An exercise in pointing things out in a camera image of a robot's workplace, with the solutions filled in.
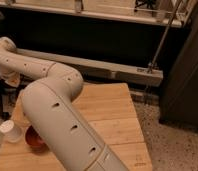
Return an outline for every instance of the white paper cup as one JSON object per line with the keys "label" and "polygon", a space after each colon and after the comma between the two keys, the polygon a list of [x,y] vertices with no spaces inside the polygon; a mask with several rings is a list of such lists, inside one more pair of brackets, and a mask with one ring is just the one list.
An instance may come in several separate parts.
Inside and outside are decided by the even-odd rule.
{"label": "white paper cup", "polygon": [[0,132],[4,135],[6,141],[15,143],[22,137],[22,129],[12,120],[7,120],[0,125]]}

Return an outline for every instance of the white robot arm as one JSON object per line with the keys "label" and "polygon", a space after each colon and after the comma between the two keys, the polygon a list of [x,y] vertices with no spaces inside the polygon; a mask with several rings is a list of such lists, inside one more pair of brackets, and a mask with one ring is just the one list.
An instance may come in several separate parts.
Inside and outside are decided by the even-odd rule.
{"label": "white robot arm", "polygon": [[0,76],[10,85],[19,74],[36,81],[21,97],[24,113],[68,171],[128,171],[126,166],[73,107],[81,92],[81,74],[64,64],[16,54],[15,44],[0,38]]}

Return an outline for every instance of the wooden table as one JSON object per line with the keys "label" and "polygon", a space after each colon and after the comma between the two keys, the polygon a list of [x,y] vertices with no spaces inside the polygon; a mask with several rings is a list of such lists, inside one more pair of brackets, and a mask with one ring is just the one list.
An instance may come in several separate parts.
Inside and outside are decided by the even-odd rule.
{"label": "wooden table", "polygon": [[[136,111],[126,84],[85,85],[74,106],[131,170],[152,170]],[[30,125],[18,98],[12,119],[23,132]],[[0,171],[65,171],[51,151],[34,153],[24,137],[16,144],[3,141]]]}

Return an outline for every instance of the speckled floor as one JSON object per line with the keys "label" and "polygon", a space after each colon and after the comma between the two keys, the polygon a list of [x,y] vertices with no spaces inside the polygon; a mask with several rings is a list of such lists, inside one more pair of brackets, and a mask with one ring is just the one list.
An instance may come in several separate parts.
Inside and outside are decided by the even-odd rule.
{"label": "speckled floor", "polygon": [[154,170],[198,171],[198,133],[182,127],[160,125],[157,106],[137,102],[134,105]]}

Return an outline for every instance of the bowl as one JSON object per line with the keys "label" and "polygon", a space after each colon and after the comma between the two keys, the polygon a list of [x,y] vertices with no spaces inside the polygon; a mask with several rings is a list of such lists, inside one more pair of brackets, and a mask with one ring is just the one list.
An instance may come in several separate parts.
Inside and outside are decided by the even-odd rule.
{"label": "bowl", "polygon": [[34,149],[39,149],[46,146],[44,141],[32,126],[30,126],[25,133],[25,141],[30,147]]}

